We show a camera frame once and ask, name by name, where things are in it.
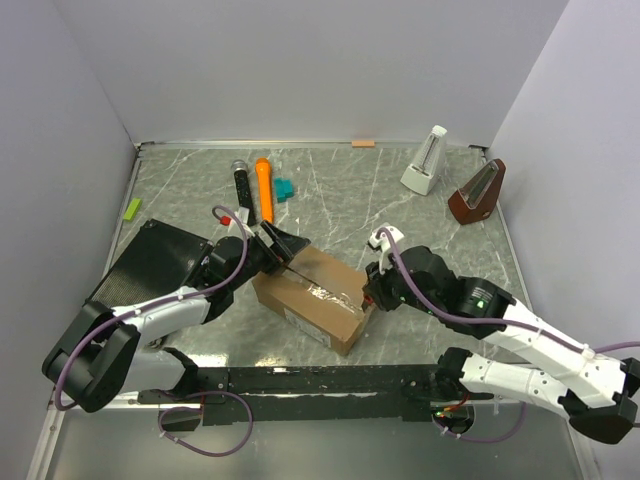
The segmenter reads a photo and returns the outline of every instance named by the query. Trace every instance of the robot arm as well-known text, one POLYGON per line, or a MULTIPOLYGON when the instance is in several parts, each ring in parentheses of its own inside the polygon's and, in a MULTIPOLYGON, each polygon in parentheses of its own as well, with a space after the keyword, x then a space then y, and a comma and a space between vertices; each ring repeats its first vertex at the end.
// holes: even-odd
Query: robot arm
POLYGON ((581 433, 618 443, 635 422, 631 397, 640 388, 640 363, 596 354, 551 327, 508 292, 485 279, 457 277, 427 247, 400 251, 404 236, 384 225, 369 240, 379 262, 367 266, 365 302, 382 310, 407 304, 446 327, 498 345, 534 369, 505 365, 451 348, 438 364, 470 392, 508 396, 547 408, 581 433))
POLYGON ((273 240, 271 246, 244 223, 234 221, 228 236, 215 246, 203 244, 202 261, 193 266, 184 284, 168 295, 113 308, 86 302, 45 359, 44 375, 55 383, 67 368, 63 391, 87 412, 95 412, 119 393, 129 391, 160 389, 178 396, 193 393, 197 366, 186 355, 171 348, 157 352, 141 349, 176 330, 219 317, 233 303, 236 289, 259 272, 277 271, 310 243, 268 222, 262 222, 261 227, 273 240), (245 248, 240 236, 246 237, 247 243, 246 258, 238 267, 245 248))

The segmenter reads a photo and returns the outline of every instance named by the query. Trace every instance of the gray marble surface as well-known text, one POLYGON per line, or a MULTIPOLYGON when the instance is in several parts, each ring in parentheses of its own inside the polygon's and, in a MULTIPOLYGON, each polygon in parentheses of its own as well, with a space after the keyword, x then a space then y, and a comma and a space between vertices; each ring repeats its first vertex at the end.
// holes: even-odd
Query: gray marble surface
MULTIPOLYGON (((116 256, 152 217, 212 240, 223 236, 224 227, 212 217, 211 207, 237 207, 231 162, 240 158, 253 165, 259 157, 268 157, 273 175, 291 179, 295 188, 292 199, 275 206, 278 227, 306 236, 316 247, 356 269, 364 269, 376 260, 365 247, 372 229, 389 222, 404 232, 407 246, 426 245, 457 274, 488 278, 523 299, 497 212, 484 222, 463 227, 446 203, 480 167, 481 152, 449 147, 443 178, 432 193, 422 197, 399 181, 414 151, 348 146, 143 149, 133 189, 133 196, 141 198, 142 205, 134 221, 124 223, 116 256)), ((255 196, 254 174, 250 181, 255 196)), ((351 353, 341 357, 261 306, 250 283, 236 292, 234 305, 224 315, 207 325, 172 334, 168 345, 201 366, 434 363, 450 346, 501 361, 518 359, 446 329, 432 317, 406 306, 394 312, 376 312, 351 353)))

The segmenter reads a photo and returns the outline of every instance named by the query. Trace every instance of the white metronome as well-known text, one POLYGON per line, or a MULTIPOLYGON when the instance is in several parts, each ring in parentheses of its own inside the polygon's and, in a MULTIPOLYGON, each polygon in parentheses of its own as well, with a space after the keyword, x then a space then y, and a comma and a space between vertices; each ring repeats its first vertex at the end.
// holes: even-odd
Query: white metronome
POLYGON ((422 144, 400 180, 420 195, 428 194, 442 175, 445 162, 447 130, 436 125, 422 144))

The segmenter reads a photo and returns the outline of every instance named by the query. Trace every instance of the white enclosure wall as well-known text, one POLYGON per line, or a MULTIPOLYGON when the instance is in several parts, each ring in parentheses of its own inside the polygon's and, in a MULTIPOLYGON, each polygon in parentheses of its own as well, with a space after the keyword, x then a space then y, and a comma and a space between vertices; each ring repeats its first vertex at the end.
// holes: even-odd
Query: white enclosure wall
POLYGON ((24 478, 45 356, 100 278, 134 149, 49 0, 0 2, 0 425, 24 478))
MULTIPOLYGON (((594 346, 640 339, 638 18, 571 0, 490 150, 536 311, 594 346)), ((595 448, 603 478, 640 477, 640 432, 595 448)))
POLYGON ((54 0, 135 142, 489 145, 566 0, 54 0))

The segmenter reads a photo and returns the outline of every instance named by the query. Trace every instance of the teal block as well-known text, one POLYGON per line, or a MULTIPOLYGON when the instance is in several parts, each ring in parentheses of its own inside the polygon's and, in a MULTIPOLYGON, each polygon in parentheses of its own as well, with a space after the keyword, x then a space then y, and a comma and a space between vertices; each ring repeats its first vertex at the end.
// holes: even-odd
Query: teal block
POLYGON ((284 196, 287 198, 293 197, 293 184, 291 180, 284 180, 284 196))
POLYGON ((287 196, 285 194, 284 182, 281 178, 275 178, 273 180, 273 185, 275 187, 276 201, 278 203, 283 203, 287 199, 287 196))

